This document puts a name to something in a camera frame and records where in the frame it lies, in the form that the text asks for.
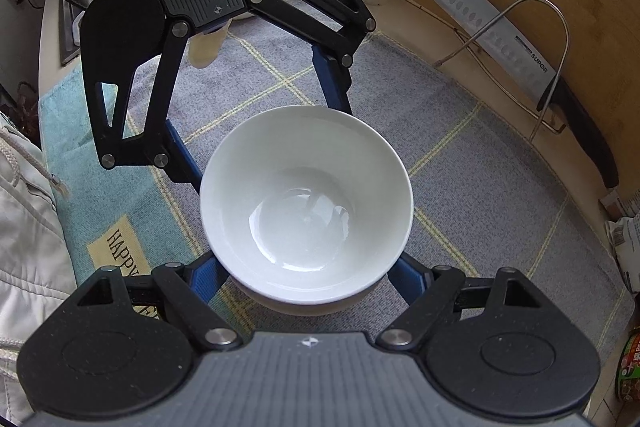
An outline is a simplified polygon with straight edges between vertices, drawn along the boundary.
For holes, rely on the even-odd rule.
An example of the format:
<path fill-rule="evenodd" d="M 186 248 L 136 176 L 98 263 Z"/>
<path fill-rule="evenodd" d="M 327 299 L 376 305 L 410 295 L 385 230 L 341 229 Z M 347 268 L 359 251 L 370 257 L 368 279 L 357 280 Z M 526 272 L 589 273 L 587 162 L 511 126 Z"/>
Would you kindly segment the plain white bowl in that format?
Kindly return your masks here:
<path fill-rule="evenodd" d="M 405 249 L 408 172 L 382 135 L 321 106 L 266 110 L 210 156 L 207 243 L 234 283 L 273 311 L 313 317 L 358 303 Z"/>

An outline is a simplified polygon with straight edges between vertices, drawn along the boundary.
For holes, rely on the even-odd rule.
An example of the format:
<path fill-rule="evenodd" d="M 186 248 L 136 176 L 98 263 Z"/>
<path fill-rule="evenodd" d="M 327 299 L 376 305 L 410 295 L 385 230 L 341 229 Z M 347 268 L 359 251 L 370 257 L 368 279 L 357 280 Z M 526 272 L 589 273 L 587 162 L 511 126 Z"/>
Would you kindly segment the grey teal kitchen towel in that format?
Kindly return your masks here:
<path fill-rule="evenodd" d="M 391 38 L 363 43 L 350 103 L 407 166 L 414 202 L 408 254 L 470 277 L 521 270 L 586 334 L 602 358 L 634 314 L 605 245 L 565 186 L 518 133 L 454 80 Z M 182 62 L 169 118 L 198 165 L 238 124 L 264 110 L 319 105 L 303 41 L 258 18 L 236 22 L 212 65 Z M 68 188 L 58 217 L 78 281 L 116 263 L 140 274 L 207 249 L 198 194 L 153 167 L 103 169 L 80 69 L 39 103 L 49 169 Z"/>

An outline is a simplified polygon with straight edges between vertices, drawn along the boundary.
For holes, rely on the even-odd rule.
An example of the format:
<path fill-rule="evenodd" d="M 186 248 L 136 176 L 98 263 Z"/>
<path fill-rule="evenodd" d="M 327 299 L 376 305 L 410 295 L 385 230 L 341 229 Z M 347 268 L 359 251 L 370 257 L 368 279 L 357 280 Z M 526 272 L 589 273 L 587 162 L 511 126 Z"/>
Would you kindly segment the beige jacket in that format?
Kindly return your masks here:
<path fill-rule="evenodd" d="M 55 200 L 66 186 L 6 116 L 0 184 L 1 420 L 18 425 L 32 413 L 18 382 L 18 352 L 76 289 L 76 280 Z"/>

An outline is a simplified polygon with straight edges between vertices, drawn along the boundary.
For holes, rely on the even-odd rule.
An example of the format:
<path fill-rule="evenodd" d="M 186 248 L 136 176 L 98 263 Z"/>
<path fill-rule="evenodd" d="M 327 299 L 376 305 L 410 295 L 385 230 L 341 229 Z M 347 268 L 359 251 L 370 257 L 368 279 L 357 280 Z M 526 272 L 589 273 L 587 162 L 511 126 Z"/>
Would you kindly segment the white blue plastic bag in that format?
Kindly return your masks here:
<path fill-rule="evenodd" d="M 623 281 L 631 294 L 640 291 L 640 216 L 606 221 L 605 231 L 614 249 L 614 257 Z"/>

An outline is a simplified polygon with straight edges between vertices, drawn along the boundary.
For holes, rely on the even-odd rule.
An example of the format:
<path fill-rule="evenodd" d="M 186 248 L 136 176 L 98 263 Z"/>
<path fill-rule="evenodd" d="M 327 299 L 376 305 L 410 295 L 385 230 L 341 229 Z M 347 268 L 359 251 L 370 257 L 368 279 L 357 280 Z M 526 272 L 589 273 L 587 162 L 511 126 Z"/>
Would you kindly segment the green lid sauce jar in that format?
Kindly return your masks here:
<path fill-rule="evenodd" d="M 640 332 L 633 329 L 623 347 L 615 378 L 615 395 L 620 402 L 640 400 Z"/>

